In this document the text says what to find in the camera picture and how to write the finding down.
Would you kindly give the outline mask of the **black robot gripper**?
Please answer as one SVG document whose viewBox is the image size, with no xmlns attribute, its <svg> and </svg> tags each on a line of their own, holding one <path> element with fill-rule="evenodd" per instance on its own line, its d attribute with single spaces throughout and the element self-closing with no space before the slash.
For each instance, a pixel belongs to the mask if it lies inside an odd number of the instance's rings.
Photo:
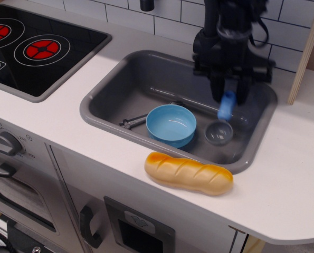
<svg viewBox="0 0 314 253">
<path fill-rule="evenodd" d="M 193 55 L 194 74 L 210 78 L 212 97 L 221 102 L 226 77 L 239 79 L 236 90 L 238 105 L 246 102 L 252 82 L 272 81 L 275 61 L 261 57 L 249 49 L 254 44 L 251 23 L 234 23 L 232 27 L 217 24 L 219 50 L 208 58 Z"/>
</svg>

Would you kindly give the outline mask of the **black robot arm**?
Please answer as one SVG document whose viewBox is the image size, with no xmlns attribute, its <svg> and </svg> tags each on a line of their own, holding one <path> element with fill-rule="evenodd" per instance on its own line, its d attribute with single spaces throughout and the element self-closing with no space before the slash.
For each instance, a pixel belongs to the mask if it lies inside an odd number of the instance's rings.
<svg viewBox="0 0 314 253">
<path fill-rule="evenodd" d="M 251 86 L 272 80 L 275 61 L 256 55 L 252 25 L 258 23 L 268 34 L 261 14 L 266 1 L 205 1 L 204 27 L 193 43 L 194 74 L 207 76 L 213 99 L 220 103 L 225 81 L 237 81 L 236 101 L 245 103 Z"/>
</svg>

